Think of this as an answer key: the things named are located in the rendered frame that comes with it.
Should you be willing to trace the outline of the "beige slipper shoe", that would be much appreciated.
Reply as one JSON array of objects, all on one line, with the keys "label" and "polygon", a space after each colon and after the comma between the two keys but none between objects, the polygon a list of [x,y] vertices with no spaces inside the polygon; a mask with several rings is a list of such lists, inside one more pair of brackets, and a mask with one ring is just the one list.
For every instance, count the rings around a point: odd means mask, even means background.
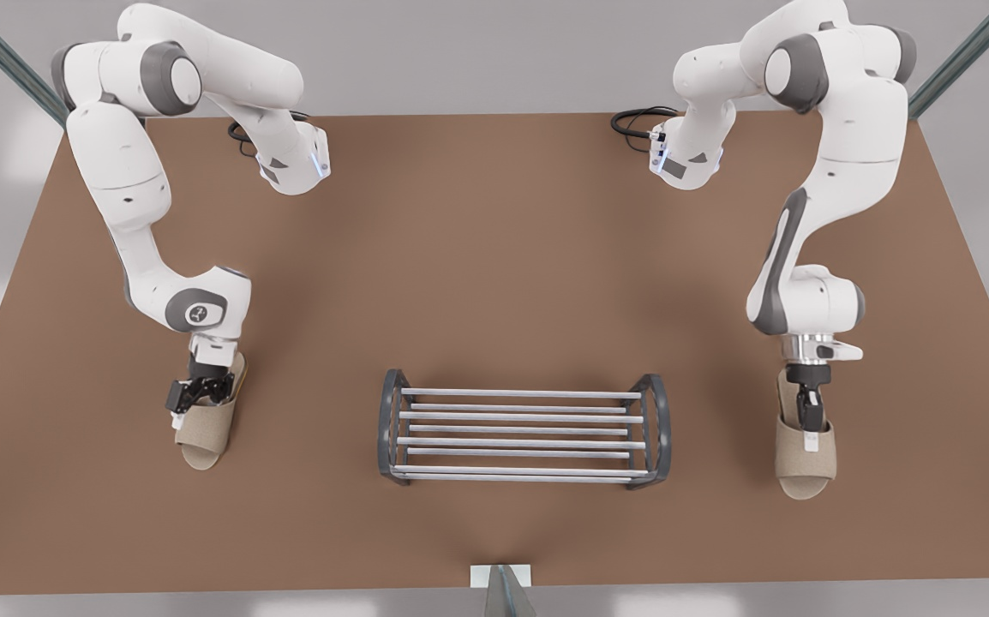
[{"label": "beige slipper shoe", "polygon": [[774,471],[785,495],[793,500],[808,500],[835,479],[838,454],[834,425],[827,417],[827,429],[820,429],[819,452],[805,452],[805,430],[815,429],[800,429],[797,393],[799,387],[788,383],[782,370],[777,376],[780,410],[776,421]]},{"label": "beige slipper shoe", "polygon": [[235,417],[237,395],[243,386],[247,363],[242,352],[233,360],[231,394],[214,404],[207,395],[200,396],[185,414],[176,429],[176,444],[180,446],[186,464],[197,471],[213,467],[225,452]]}]

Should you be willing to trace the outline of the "grey metal shoe rack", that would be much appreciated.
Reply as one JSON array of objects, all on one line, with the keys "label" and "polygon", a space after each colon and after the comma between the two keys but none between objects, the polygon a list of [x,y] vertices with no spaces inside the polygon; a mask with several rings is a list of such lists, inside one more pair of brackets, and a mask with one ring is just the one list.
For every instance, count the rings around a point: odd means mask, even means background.
[{"label": "grey metal shoe rack", "polygon": [[378,469],[415,480],[651,487],[672,468],[669,401],[644,374],[623,391],[437,389],[382,383]]}]

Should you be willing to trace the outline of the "silver frame post with foot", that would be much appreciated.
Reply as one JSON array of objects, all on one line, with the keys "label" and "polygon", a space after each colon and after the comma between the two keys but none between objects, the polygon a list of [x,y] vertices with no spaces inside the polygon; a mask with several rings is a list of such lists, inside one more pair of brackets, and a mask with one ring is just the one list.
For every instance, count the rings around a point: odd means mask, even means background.
[{"label": "silver frame post with foot", "polygon": [[486,590],[484,617],[536,617],[526,594],[531,586],[530,565],[470,566],[470,587]]}]

